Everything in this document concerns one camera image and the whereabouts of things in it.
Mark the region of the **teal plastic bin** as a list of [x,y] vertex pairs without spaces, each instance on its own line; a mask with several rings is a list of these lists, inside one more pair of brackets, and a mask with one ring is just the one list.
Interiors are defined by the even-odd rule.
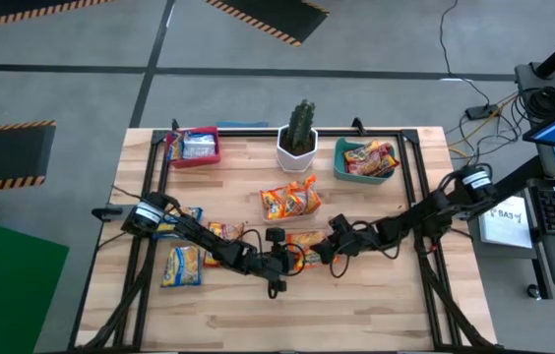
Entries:
[[350,142],[346,137],[337,139],[334,148],[334,176],[337,179],[360,184],[381,185],[394,176],[395,170],[380,176],[361,176],[348,173],[343,154],[348,150],[360,147],[362,147],[362,143]]

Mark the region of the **black table clamp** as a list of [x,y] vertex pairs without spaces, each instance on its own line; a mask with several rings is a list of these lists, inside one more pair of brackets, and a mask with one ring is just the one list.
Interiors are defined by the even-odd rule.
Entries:
[[121,206],[106,206],[93,208],[91,214],[101,222],[117,220],[123,214]]

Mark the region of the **green board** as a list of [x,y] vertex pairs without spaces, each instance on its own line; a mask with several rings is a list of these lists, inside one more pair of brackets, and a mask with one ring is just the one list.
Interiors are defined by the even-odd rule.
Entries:
[[69,248],[0,226],[0,354],[31,354]]

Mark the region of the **pink plastic bin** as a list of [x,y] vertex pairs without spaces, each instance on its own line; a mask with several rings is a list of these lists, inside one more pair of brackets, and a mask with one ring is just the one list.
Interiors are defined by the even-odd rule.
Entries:
[[[177,132],[180,133],[184,136],[184,134],[186,132],[190,132],[190,133],[201,133],[201,134],[212,134],[215,136],[216,139],[216,154],[215,155],[211,155],[211,156],[207,156],[207,157],[201,157],[201,158],[195,158],[195,159],[180,159],[180,160],[176,160],[176,161],[169,161],[168,157],[167,157],[167,149],[168,149],[168,142],[167,142],[167,137],[168,134],[171,132]],[[192,128],[192,129],[184,129],[184,130],[176,130],[176,131],[171,131],[168,132],[165,135],[165,161],[170,164],[171,166],[173,166],[174,168],[189,168],[189,167],[196,167],[196,166],[201,166],[201,165],[208,165],[208,164],[214,164],[217,162],[220,162],[220,146],[219,146],[219,136],[218,136],[218,129],[216,126],[207,126],[207,127],[200,127],[200,128]]]

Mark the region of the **blue pad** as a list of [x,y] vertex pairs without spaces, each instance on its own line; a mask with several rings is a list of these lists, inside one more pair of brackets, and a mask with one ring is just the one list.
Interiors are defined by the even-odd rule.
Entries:
[[238,121],[219,121],[216,123],[219,128],[247,129],[247,128],[268,128],[268,122],[238,122]]

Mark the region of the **clear plastic container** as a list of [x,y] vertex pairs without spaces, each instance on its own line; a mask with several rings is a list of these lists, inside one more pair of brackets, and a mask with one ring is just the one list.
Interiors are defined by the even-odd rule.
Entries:
[[[293,181],[293,182],[298,182],[298,183],[304,188],[304,181],[303,181],[303,182],[300,182],[300,181]],[[259,191],[259,197],[260,197],[260,192],[261,192],[261,191],[270,191],[270,190],[274,190],[274,191],[281,197],[281,199],[282,199],[282,201],[283,201],[283,200],[284,200],[284,197],[285,197],[285,194],[286,194],[286,187],[287,187],[288,185],[281,186],[281,187],[276,187],[276,188],[269,189],[269,190],[260,190],[260,191]],[[313,213],[310,213],[310,214],[304,214],[304,213],[303,213],[303,214],[300,214],[300,215],[296,215],[296,216],[292,216],[292,217],[284,217],[284,218],[277,219],[277,220],[267,220],[266,217],[265,217],[265,209],[264,209],[264,207],[263,207],[263,205],[262,205],[262,201],[261,201],[261,206],[262,206],[262,208],[263,208],[263,212],[262,212],[263,220],[266,221],[267,223],[279,223],[279,222],[289,222],[289,221],[304,220],[304,219],[306,219],[306,218],[312,217],[312,216],[320,209],[320,207],[319,207],[316,211],[314,211]]]

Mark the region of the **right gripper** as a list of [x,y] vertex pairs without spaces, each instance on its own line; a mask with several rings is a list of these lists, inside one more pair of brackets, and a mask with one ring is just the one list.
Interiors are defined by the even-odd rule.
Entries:
[[357,256],[363,250],[363,232],[352,229],[348,232],[334,232],[325,239],[310,247],[315,251],[323,265],[330,265],[336,261],[339,254]]

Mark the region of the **black power adapter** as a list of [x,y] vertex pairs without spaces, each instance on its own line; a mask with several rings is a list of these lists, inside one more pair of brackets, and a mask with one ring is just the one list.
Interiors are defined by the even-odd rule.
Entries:
[[472,106],[464,111],[464,115],[470,121],[487,119],[498,109],[499,106],[496,104]]

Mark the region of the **white hexagonal plant pot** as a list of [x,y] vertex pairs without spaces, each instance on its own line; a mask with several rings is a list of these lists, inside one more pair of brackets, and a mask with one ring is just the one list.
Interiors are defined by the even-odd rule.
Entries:
[[311,130],[311,138],[313,141],[312,149],[300,155],[293,155],[280,145],[280,139],[285,135],[287,125],[281,126],[277,130],[277,161],[284,172],[303,173],[312,164],[312,161],[318,150],[318,132]]

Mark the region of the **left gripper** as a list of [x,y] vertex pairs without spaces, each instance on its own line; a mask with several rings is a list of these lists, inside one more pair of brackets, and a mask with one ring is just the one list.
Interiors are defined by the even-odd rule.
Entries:
[[[292,253],[295,263],[304,263],[304,254]],[[286,246],[272,246],[267,253],[259,254],[258,262],[255,266],[255,275],[266,279],[269,282],[278,282],[287,274],[301,273],[305,264],[296,264],[291,271],[291,252]]]

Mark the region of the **green cactus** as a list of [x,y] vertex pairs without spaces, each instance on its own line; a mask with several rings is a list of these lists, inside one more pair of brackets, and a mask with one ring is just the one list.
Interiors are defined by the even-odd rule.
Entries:
[[291,113],[285,147],[292,154],[301,154],[309,147],[309,138],[315,111],[315,103],[303,99]]

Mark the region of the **white paper sign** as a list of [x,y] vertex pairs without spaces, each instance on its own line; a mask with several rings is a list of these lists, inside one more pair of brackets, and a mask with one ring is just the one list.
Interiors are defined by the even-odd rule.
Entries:
[[532,248],[525,199],[511,196],[478,218],[480,239],[484,243]]

